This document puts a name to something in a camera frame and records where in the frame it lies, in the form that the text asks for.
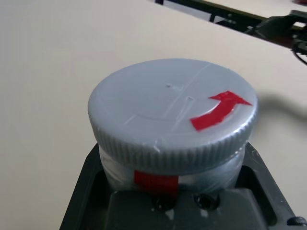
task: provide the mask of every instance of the black plastic mount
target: black plastic mount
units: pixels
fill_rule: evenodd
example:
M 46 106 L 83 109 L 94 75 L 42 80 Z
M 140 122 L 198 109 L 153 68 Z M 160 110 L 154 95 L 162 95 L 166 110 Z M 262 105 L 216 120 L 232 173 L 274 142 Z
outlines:
M 138 191 L 112 193 L 96 145 L 60 230 L 307 230 L 305 226 L 249 143 L 234 189 L 215 198 L 183 192 L 174 202 Z

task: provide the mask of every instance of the gray bottle cap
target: gray bottle cap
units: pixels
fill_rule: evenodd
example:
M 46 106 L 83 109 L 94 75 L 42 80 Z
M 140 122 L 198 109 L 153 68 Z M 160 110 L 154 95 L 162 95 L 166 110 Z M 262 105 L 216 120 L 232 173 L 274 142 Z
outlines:
M 117 162 L 183 175 L 234 157 L 250 137 L 257 107 L 254 89 L 235 72 L 205 61 L 162 59 L 105 78 L 91 94 L 88 113 L 98 144 Z

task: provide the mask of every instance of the red arrow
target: red arrow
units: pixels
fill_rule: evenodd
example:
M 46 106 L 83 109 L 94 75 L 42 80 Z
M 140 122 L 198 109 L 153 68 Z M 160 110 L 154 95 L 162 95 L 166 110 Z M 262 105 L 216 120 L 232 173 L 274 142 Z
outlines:
M 236 104 L 252 105 L 251 103 L 248 103 L 243 98 L 230 91 L 222 92 L 209 98 L 219 100 L 221 102 L 210 113 L 190 119 L 197 131 L 202 131 L 205 128 L 222 122 L 224 118 L 230 114 L 231 111 L 233 111 Z

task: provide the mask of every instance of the white surface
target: white surface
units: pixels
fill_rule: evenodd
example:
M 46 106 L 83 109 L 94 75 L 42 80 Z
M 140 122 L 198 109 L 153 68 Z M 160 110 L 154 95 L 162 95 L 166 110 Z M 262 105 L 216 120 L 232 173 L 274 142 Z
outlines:
M 206 2 L 264 18 L 288 15 L 291 10 L 307 12 L 307 6 L 294 3 L 292 0 L 206 0 Z
M 260 95 L 307 106 L 307 68 L 289 50 L 146 0 L 2 1 L 0 31 L 3 230 L 60 227 L 95 144 L 89 95 L 119 68 L 206 60 L 238 72 Z M 307 217 L 306 127 L 269 117 L 253 144 L 295 213 Z

